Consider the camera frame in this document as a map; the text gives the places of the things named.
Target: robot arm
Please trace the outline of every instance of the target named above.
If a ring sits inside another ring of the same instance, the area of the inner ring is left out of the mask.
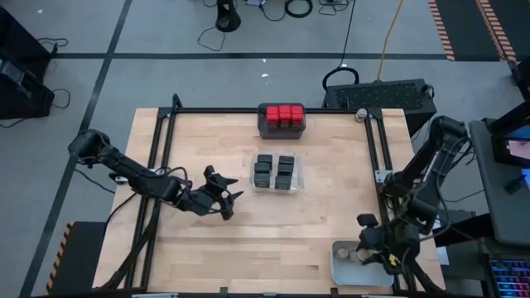
[[[373,214],[361,214],[357,220],[364,229],[357,250],[369,250],[363,264],[379,262],[388,274],[400,274],[408,266],[426,291],[440,291],[417,265],[419,234],[431,232],[441,203],[440,186],[456,153],[468,140],[465,125],[448,117],[435,118],[429,139],[403,171],[388,173],[377,185],[381,198],[401,202],[390,222],[379,225]]]
[[[243,193],[232,195],[227,187],[237,180],[214,173],[213,166],[205,169],[206,184],[197,190],[190,190],[193,185],[191,181],[169,176],[166,169],[162,175],[151,172],[110,145],[107,135],[93,129],[77,136],[68,146],[68,151],[82,165],[91,168],[95,164],[103,164],[127,178],[129,185],[140,195],[160,199],[174,208],[200,216],[210,213],[212,205],[219,203],[223,219],[230,219],[234,215],[234,201]]]

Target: red cube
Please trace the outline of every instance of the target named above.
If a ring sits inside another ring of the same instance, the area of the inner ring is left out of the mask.
[[[278,107],[267,107],[267,115],[268,114],[276,114],[278,115]]]
[[[280,127],[290,127],[290,126],[291,126],[291,114],[280,113]]]
[[[304,108],[301,106],[291,106],[291,114],[304,114]]]
[[[280,113],[291,113],[291,105],[283,104],[279,107]]]
[[[280,120],[280,114],[278,113],[278,107],[267,107],[267,125],[270,128],[278,127]]]
[[[291,123],[293,127],[301,127],[304,122],[304,114],[295,113],[291,115]]]

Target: keyboard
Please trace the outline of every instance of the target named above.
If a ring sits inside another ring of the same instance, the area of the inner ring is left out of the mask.
[[[423,99],[430,98],[428,93],[422,91],[424,86],[423,79],[330,86],[328,94],[332,98],[327,102],[330,108],[418,110],[423,107]]]
[[[499,297],[530,297],[530,260],[490,260]]]

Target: floor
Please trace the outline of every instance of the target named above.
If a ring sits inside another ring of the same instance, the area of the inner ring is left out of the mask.
[[[0,188],[0,291],[5,297],[41,295],[64,226],[75,220],[104,221],[110,212],[111,194],[76,173],[71,180],[63,176],[69,158],[66,148],[80,127],[106,132],[124,150],[135,108],[168,106],[173,93],[186,107],[256,107],[271,101],[320,107],[324,97],[320,82],[339,64],[349,20],[348,12],[321,16],[316,4],[307,18],[270,22],[256,7],[238,0],[243,24],[226,35],[221,53],[260,54],[212,55],[196,43],[215,19],[215,9],[201,0],[0,0],[0,4],[33,36],[70,40],[60,48],[61,59],[51,62],[45,83],[72,93],[69,108],[52,109],[48,118],[0,130],[0,180],[8,181]],[[292,9],[302,12],[303,5],[295,2]],[[357,1],[347,47],[348,53],[357,55],[349,55],[356,59],[344,63],[360,73],[361,83],[376,79],[378,53],[397,6],[398,0]],[[282,7],[281,0],[269,1],[267,14],[279,16]],[[216,47],[221,37],[220,32],[209,31],[202,41]],[[389,42],[389,54],[409,55],[391,55],[382,79],[425,79],[436,89],[438,114],[468,122],[498,117],[522,102],[505,63],[446,60],[426,1],[405,2]],[[337,75],[330,84],[351,81],[347,75]],[[56,102],[64,101],[65,95],[57,94]],[[415,150],[425,131],[413,143]],[[113,188],[106,170],[85,171]],[[442,191],[446,198],[458,199],[481,188],[473,162],[458,165]],[[488,212],[483,195],[450,207]]]

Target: wooden table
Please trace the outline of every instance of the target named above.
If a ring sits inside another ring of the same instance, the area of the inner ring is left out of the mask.
[[[143,165],[156,115],[154,108],[138,109],[132,124],[126,155]],[[383,110],[383,115],[394,169],[402,169],[413,156],[403,111]],[[162,131],[161,144],[165,127]],[[253,192],[249,173],[258,152],[301,156],[306,188],[295,195]],[[337,286],[331,277],[331,244],[359,239],[358,214],[378,216],[365,126],[353,115],[308,114],[301,140],[264,141],[255,114],[178,114],[169,166],[184,166],[197,187],[205,183],[207,165],[239,179],[230,189],[245,193],[229,221],[220,214],[199,217],[162,205],[149,291],[219,292],[227,286],[230,293],[329,294],[331,287],[341,294],[392,292],[391,287]],[[113,208],[131,193],[127,185],[119,186]],[[129,252],[139,201],[126,205],[108,226],[94,286],[107,281]],[[422,243],[417,260],[445,288],[432,240]]]

